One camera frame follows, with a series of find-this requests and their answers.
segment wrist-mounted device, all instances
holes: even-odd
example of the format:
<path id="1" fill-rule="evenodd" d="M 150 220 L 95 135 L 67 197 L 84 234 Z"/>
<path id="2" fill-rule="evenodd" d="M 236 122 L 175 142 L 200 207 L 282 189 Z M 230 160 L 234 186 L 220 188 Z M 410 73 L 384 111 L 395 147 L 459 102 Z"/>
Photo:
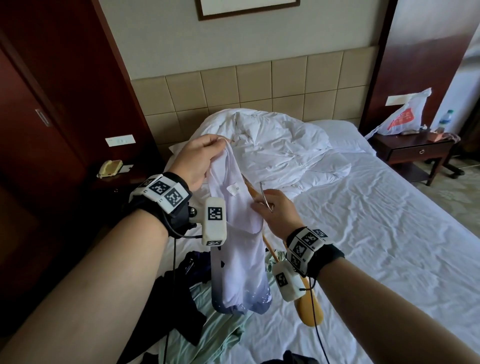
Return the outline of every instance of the wrist-mounted device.
<path id="1" fill-rule="evenodd" d="M 154 215 L 173 238 L 202 238 L 203 245 L 222 245 L 227 238 L 225 200 L 209 197 L 197 210 L 188 204 L 191 196 L 187 183 L 175 173 L 156 174 L 132 191 L 129 212 L 140 208 Z M 196 223 L 202 224 L 202 235 L 185 236 Z"/>
<path id="2" fill-rule="evenodd" d="M 333 245 L 332 239 L 320 229 L 303 227 L 292 232 L 286 240 L 287 260 L 273 265 L 280 293 L 285 301 L 296 300 L 305 294 L 300 277 L 316 279 L 320 270 L 345 254 Z"/>

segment picture frame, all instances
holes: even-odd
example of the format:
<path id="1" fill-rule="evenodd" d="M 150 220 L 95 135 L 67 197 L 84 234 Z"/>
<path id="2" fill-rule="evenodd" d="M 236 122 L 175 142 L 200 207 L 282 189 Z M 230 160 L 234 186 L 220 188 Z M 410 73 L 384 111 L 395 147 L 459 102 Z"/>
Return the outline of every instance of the picture frame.
<path id="1" fill-rule="evenodd" d="M 195 0 L 198 20 L 210 20 L 228 16 L 265 12 L 300 6 L 300 0 Z"/>

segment plastic bag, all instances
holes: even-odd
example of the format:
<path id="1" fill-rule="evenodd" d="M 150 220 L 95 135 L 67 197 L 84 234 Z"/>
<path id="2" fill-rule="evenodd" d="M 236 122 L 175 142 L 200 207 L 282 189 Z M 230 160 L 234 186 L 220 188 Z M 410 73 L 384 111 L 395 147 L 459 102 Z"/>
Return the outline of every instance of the plastic bag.
<path id="1" fill-rule="evenodd" d="M 418 130 L 421 127 L 421 115 L 432 89 L 428 88 L 416 94 L 405 105 L 390 115 L 387 120 L 365 136 L 370 139 L 375 133 L 381 135 L 400 134 L 405 130 Z"/>

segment water bottle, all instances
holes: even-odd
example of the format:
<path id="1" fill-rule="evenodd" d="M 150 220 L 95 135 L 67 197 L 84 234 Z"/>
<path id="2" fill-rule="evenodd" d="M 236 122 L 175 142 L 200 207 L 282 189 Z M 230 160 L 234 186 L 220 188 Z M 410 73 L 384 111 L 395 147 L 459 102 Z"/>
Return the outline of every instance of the water bottle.
<path id="1" fill-rule="evenodd" d="M 438 122 L 438 127 L 435 130 L 437 134 L 441 134 L 445 132 L 446 126 L 452 122 L 452 115 L 453 115 L 453 110 L 449 110 L 444 116 L 442 116 L 442 118 Z"/>

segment door handle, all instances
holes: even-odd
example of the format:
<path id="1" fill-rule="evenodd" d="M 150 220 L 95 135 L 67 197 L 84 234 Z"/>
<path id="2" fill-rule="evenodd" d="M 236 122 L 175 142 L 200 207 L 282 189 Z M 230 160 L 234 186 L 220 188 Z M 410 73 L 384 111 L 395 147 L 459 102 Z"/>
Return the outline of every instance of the door handle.
<path id="1" fill-rule="evenodd" d="M 48 119 L 45 117 L 41 109 L 35 109 L 35 112 L 37 113 L 38 117 L 43 121 L 46 127 L 52 126 Z"/>

